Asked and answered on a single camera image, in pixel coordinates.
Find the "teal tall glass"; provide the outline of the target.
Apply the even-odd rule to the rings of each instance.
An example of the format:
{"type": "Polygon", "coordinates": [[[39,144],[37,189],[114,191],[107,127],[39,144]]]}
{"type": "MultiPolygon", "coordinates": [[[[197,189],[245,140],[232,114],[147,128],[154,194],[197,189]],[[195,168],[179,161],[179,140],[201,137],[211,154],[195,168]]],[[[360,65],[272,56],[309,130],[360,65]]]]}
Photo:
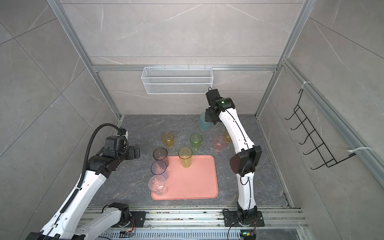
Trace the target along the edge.
{"type": "Polygon", "coordinates": [[[205,120],[206,113],[202,113],[199,118],[199,127],[202,131],[207,131],[213,125],[211,122],[205,120]]]}

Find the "amber tall glass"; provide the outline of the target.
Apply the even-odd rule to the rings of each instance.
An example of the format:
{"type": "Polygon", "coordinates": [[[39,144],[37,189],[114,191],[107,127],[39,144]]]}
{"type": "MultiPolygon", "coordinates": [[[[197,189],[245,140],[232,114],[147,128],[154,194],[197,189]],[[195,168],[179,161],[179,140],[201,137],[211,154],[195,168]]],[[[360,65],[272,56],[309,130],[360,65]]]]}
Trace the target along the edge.
{"type": "Polygon", "coordinates": [[[228,143],[228,144],[232,143],[231,136],[227,130],[225,130],[225,132],[224,132],[224,137],[225,137],[226,143],[228,143]]]}

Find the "green short glass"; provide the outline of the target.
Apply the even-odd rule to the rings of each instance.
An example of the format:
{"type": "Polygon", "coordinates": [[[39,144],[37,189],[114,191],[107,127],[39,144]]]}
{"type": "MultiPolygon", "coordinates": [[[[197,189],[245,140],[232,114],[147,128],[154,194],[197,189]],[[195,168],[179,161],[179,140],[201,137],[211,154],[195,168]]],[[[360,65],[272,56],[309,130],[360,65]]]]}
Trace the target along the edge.
{"type": "Polygon", "coordinates": [[[198,150],[201,147],[202,141],[203,137],[201,134],[194,133],[190,136],[190,143],[194,150],[198,150]]]}

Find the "dark grey tall glass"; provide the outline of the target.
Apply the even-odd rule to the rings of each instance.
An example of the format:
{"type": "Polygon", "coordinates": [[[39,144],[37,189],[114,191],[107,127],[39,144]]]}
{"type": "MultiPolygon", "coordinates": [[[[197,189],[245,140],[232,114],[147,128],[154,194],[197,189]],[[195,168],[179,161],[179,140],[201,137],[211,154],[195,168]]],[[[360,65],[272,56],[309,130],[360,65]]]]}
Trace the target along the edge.
{"type": "Polygon", "coordinates": [[[156,161],[165,162],[166,166],[169,166],[168,151],[166,148],[157,148],[153,151],[153,157],[156,161]]]}

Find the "blue tall glass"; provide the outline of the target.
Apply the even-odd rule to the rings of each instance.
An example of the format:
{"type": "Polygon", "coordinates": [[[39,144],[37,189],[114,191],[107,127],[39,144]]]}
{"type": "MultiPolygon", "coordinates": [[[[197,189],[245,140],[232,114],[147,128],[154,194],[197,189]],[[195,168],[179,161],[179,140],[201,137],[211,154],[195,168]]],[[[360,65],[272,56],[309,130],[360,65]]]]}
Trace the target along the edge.
{"type": "Polygon", "coordinates": [[[164,161],[156,161],[151,165],[151,172],[155,176],[161,176],[166,181],[169,178],[169,174],[167,172],[167,164],[164,161]]]}

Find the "yellow short glass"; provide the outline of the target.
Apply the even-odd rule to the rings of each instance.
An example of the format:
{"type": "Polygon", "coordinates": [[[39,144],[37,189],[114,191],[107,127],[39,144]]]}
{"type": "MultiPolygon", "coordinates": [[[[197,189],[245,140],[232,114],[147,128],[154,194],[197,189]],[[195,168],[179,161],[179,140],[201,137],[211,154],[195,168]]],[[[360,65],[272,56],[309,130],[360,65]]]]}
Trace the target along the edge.
{"type": "Polygon", "coordinates": [[[172,148],[174,146],[174,139],[175,136],[172,132],[162,134],[162,141],[167,148],[172,148]]]}

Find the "clear short glass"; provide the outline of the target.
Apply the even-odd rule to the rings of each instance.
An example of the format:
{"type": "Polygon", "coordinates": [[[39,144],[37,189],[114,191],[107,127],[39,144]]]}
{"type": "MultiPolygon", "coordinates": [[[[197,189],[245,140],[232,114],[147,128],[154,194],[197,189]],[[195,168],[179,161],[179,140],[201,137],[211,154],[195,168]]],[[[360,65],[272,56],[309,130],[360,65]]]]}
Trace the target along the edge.
{"type": "Polygon", "coordinates": [[[167,185],[164,177],[155,175],[150,178],[148,187],[153,194],[162,196],[167,193],[167,185]]]}

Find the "green tall glass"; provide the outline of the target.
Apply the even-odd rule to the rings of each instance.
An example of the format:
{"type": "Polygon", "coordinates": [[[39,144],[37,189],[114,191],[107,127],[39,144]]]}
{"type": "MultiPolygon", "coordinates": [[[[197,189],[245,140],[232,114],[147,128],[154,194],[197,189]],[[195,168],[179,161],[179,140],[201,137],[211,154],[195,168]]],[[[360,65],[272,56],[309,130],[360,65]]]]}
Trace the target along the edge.
{"type": "Polygon", "coordinates": [[[189,168],[192,164],[193,151],[189,147],[182,147],[178,151],[178,156],[184,168],[189,168]]]}

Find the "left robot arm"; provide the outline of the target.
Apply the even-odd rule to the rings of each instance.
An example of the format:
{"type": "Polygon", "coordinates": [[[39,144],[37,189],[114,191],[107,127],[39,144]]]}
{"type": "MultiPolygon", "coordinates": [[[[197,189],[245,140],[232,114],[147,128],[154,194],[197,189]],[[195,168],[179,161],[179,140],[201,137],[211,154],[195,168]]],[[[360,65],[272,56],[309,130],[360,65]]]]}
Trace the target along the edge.
{"type": "Polygon", "coordinates": [[[39,232],[31,232],[28,240],[95,240],[112,226],[126,227],[133,223],[129,206],[121,203],[107,205],[93,220],[80,226],[79,222],[92,198],[107,178],[124,160],[133,160],[140,151],[129,146],[127,135],[107,137],[105,147],[87,159],[86,171],[61,208],[39,232]]]}

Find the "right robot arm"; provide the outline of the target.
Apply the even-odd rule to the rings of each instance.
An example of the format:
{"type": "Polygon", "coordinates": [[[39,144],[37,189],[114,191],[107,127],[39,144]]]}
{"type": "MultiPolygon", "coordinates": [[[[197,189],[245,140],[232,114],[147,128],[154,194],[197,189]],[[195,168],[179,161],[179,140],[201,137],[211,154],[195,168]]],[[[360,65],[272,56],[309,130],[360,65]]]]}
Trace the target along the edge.
{"type": "Polygon", "coordinates": [[[223,98],[217,89],[208,88],[206,93],[209,107],[205,121],[224,124],[235,148],[230,158],[230,167],[238,181],[239,198],[237,202],[237,222],[249,225],[257,218],[258,208],[254,195],[254,176],[262,148],[256,146],[244,129],[235,104],[231,98],[223,98]]]}

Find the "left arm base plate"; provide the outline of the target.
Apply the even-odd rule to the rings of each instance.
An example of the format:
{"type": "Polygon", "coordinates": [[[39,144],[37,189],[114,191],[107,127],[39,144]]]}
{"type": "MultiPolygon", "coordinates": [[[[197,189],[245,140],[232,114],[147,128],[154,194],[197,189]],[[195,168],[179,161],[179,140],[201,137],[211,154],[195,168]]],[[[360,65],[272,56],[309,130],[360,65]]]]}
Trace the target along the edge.
{"type": "Polygon", "coordinates": [[[135,228],[143,228],[147,212],[137,211],[137,212],[123,212],[121,219],[117,224],[113,225],[114,228],[132,228],[135,225],[135,228]]]}

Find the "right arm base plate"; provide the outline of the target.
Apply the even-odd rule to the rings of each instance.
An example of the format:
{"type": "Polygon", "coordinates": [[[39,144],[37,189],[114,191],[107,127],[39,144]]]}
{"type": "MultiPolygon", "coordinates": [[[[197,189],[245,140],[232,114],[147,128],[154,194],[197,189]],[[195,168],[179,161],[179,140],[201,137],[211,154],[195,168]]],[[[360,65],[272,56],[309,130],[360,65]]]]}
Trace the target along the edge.
{"type": "Polygon", "coordinates": [[[244,212],[241,209],[236,211],[222,210],[226,227],[264,227],[265,222],[262,212],[249,210],[244,212]]]}

